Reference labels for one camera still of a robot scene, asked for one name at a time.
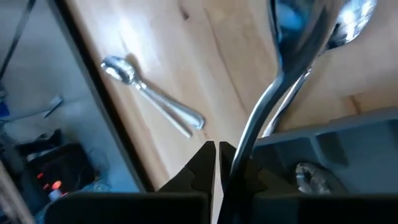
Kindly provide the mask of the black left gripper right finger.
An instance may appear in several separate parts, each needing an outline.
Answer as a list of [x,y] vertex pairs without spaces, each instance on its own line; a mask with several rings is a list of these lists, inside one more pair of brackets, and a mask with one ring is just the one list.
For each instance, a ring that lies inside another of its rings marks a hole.
[[220,175],[223,202],[218,224],[278,224],[287,222],[282,204],[272,197],[292,195],[295,187],[252,160],[244,167],[243,176],[230,181],[229,173],[236,148],[220,142]]

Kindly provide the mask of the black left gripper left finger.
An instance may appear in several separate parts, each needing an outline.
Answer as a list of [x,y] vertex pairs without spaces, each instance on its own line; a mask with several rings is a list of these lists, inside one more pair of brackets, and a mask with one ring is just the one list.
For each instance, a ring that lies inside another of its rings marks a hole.
[[202,217],[205,224],[210,224],[213,209],[215,159],[215,142],[206,141],[181,171],[158,190],[158,193],[202,194],[205,199]]

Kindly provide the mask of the grey plastic cutlery tray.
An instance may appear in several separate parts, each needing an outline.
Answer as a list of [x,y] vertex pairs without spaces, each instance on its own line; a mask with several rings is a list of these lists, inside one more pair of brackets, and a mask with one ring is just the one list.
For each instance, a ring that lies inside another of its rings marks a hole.
[[398,107],[347,116],[257,140],[252,158],[287,180],[310,162],[356,194],[398,193]]

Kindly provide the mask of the black aluminium table frame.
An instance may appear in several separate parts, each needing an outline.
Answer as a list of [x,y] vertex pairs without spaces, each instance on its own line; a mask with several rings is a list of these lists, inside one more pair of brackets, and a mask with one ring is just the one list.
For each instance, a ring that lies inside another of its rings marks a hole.
[[67,4],[67,0],[46,1],[66,37],[74,57],[83,69],[85,80],[88,82],[90,91],[108,127],[110,127],[111,135],[118,145],[122,158],[127,163],[127,168],[133,181],[137,184],[138,190],[140,192],[154,192],[155,188],[152,181],[127,133],[116,108],[116,103],[112,100],[104,81],[101,79],[98,64],[95,62],[94,55],[90,52],[90,43],[85,40],[83,32],[79,28],[77,17],[73,15],[72,8]]

